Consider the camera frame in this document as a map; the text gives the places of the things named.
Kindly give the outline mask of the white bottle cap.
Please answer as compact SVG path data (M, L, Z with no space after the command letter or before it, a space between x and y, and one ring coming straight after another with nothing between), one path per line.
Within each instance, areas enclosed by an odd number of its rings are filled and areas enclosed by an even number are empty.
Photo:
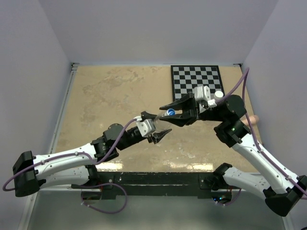
M214 98L215 98L216 100L222 99L223 96L224 96L224 93L223 93L222 91L216 91L216 92L214 93Z

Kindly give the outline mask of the blue bottle cap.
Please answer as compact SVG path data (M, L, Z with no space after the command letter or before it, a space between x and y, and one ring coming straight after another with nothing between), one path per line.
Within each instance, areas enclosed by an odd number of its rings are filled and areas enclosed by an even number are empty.
M166 115L166 116L173 116L173 115L175 115L175 114L176 114L176 112L175 112L175 110L172 109L172 108L167 109L167 111L165 112L165 115Z

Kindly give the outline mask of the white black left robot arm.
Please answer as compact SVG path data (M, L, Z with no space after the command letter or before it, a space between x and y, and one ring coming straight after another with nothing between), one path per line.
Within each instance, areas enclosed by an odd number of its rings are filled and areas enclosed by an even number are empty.
M15 196L29 196L41 188L62 184L96 187L99 184L96 165L118 157L119 150L143 140L158 143L171 131L157 124L167 115L175 115L175 111L168 109L158 115L142 112L128 122L135 123L135 127L112 124L102 136L75 149L47 155L23 152L12 168Z

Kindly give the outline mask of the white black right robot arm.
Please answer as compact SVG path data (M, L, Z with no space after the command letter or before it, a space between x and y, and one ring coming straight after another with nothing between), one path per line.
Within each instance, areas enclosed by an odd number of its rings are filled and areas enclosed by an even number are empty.
M246 114L239 95L223 100L204 100L189 92L182 98L160 107L160 110L181 110L181 114L163 116L162 121L178 127L197 120L219 121L214 128L218 139L243 156L260 176L242 172L223 163L213 172L213 189L227 185L241 188L262 200L275 214L285 217L295 204L307 194L307 177L298 176L277 161L258 141L241 117Z

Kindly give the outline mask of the clear round plastic bottle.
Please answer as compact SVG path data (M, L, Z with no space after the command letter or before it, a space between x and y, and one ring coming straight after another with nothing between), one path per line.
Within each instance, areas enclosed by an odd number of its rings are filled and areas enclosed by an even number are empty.
M168 115L169 115L169 110L162 111L153 120L153 124L155 126L155 131L156 132L166 131L166 130L171 128L171 124L170 123L161 120L162 117L168 116Z

